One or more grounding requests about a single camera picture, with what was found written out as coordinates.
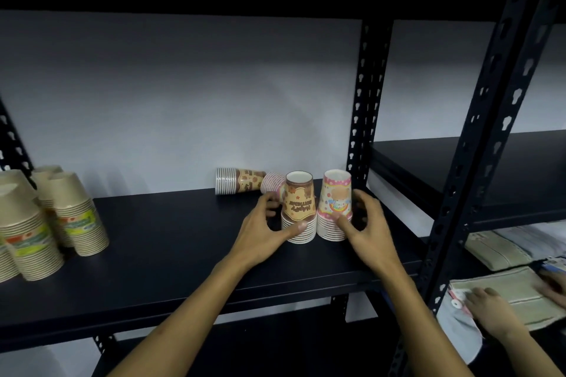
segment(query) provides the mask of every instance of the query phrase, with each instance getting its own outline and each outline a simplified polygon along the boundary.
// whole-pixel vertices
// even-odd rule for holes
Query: hand
[[[378,276],[392,269],[403,269],[379,200],[359,189],[353,192],[367,211],[366,227],[358,231],[345,216],[335,213],[336,224],[344,231],[360,259]]]
[[[233,259],[248,271],[269,258],[285,240],[301,234],[307,228],[306,222],[300,222],[282,231],[271,231],[265,216],[275,215],[273,209],[278,207],[279,197],[276,197],[275,193],[262,195],[258,204],[244,219],[227,258]]]
[[[543,282],[541,285],[535,286],[536,290],[545,297],[553,300],[563,309],[566,309],[566,274],[541,270],[541,276],[554,282],[552,284],[555,285],[556,289],[548,283]]]
[[[492,288],[472,289],[465,304],[484,329],[501,342],[509,335],[529,334],[511,305]]]

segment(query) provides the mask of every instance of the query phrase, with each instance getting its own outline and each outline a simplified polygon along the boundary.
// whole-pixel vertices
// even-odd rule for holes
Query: wall
[[[301,166],[320,177],[345,164],[360,25],[2,11],[0,94],[33,162],[63,163],[95,196],[210,188],[216,166]],[[491,28],[397,21],[376,140],[459,135]],[[565,44],[556,27],[513,131],[565,127]],[[369,181],[428,234],[428,216],[379,177]],[[352,297],[348,319],[370,316],[366,299]],[[97,357],[90,339],[78,340],[0,355],[0,373],[83,377]]]

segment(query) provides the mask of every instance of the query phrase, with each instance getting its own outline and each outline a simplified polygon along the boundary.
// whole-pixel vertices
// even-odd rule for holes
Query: stack of paper cups
[[[32,171],[32,179],[37,185],[37,193],[41,207],[44,210],[45,218],[51,228],[51,232],[57,243],[63,247],[73,247],[71,238],[67,235],[57,220],[57,214],[53,208],[53,194],[51,193],[49,178],[55,173],[61,173],[61,166],[41,166]]]
[[[283,192],[285,191],[285,175],[280,173],[268,173],[261,183],[261,193],[277,193],[279,202],[283,202]]]
[[[0,236],[0,283],[17,276],[20,272],[16,263],[10,256],[8,248],[4,245],[4,240]]]
[[[215,194],[237,194],[261,189],[265,172],[250,169],[217,168]]]
[[[316,235],[316,205],[312,174],[291,172],[285,177],[281,228],[305,221],[307,228],[298,236],[287,241],[295,244],[310,242]]]
[[[344,170],[329,170],[324,173],[322,191],[317,209],[316,232],[325,240],[342,241],[342,231],[332,219],[332,214],[342,214],[352,219],[351,174]]]
[[[0,185],[0,235],[25,280],[40,280],[63,266],[41,210],[15,183]]]
[[[108,245],[106,230],[95,204],[73,172],[55,173],[49,179],[53,207],[77,254],[88,257],[102,252]]]
[[[25,177],[21,170],[6,170],[0,172],[0,185],[7,185],[8,183],[15,183],[19,185],[21,190],[19,194],[23,194],[25,199],[35,202],[39,205],[37,200],[37,191],[31,186],[30,182]]]

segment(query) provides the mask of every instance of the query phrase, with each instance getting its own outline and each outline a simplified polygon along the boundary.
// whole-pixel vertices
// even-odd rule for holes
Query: yellow-green label
[[[86,234],[100,224],[94,209],[87,210],[79,216],[59,217],[59,223],[69,236]]]
[[[47,224],[41,224],[37,228],[17,236],[4,236],[6,246],[16,257],[27,257],[38,253],[51,244],[51,231]]]

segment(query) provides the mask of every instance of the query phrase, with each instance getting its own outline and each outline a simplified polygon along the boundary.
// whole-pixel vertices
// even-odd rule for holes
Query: forearm
[[[563,377],[526,329],[511,331],[499,341],[505,347],[517,377]]]
[[[393,302],[414,375],[473,377],[403,267],[395,266],[380,277]]]
[[[109,377],[184,377],[245,269],[225,258]]]

